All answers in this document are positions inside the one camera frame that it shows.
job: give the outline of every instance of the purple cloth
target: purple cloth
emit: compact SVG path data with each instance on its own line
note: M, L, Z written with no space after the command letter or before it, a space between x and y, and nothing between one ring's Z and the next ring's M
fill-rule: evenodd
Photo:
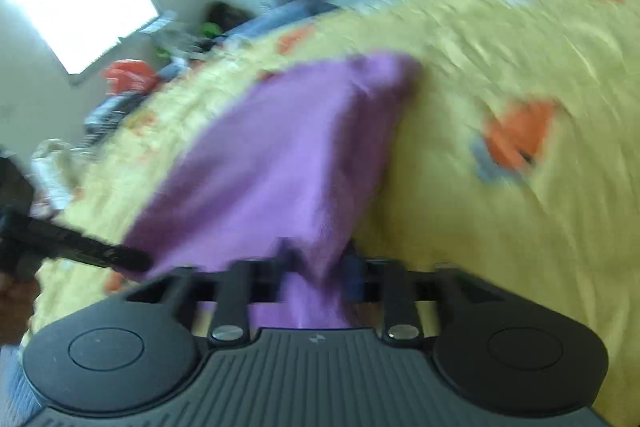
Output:
M125 244L176 266L221 271L300 248L303 277L282 302L252 306L252 327L348 327L329 277L385 166L419 64L379 53L303 64L254 87L177 164Z

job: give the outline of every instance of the green object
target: green object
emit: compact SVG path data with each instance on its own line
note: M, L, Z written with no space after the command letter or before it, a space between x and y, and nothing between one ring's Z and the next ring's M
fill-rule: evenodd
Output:
M169 60L171 59L171 53L168 50L161 48L160 46L156 46L156 55L159 58L167 58Z
M201 32L207 39L212 39L223 33L222 28L213 22L204 23Z

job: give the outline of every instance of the bedspread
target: bedspread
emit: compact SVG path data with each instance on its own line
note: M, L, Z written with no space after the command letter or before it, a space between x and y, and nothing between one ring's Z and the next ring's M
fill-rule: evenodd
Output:
M588 325L610 357L596 409L637 426L640 0L394 0L287 33L153 96L90 168L65 221L120 241L176 156L264 71L380 48L413 55L424 73L356 232L360 249L412 269L457 263ZM502 170L480 175L491 122L532 101L553 109L531 154L489 147ZM104 277L47 263L33 330L103 298Z

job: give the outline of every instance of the black plastic base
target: black plastic base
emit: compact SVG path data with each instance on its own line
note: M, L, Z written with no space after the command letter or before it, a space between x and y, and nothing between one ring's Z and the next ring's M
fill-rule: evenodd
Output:
M373 330L260 330L248 305L277 300L296 267L179 269L36 335L24 369L49 408L30 426L605 426L590 406L607 371L593 331L457 269L406 272L346 259L344 295L380 302ZM216 300L206 339L190 333ZM436 301L425 339L416 300Z

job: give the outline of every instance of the black device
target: black device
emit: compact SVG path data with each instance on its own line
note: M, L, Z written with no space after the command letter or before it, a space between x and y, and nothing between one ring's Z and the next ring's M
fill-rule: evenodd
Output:
M24 352L46 406L28 427L604 427L591 405L607 352L587 327L453 267L406 271L345 254L345 301L373 329L252 332L297 256L190 268L49 325ZM206 337L191 327L216 301ZM433 301L424 338L416 301Z
M28 281L44 259L58 257L136 273L151 268L152 261L143 251L107 245L28 216L34 193L11 157L0 152L0 272Z

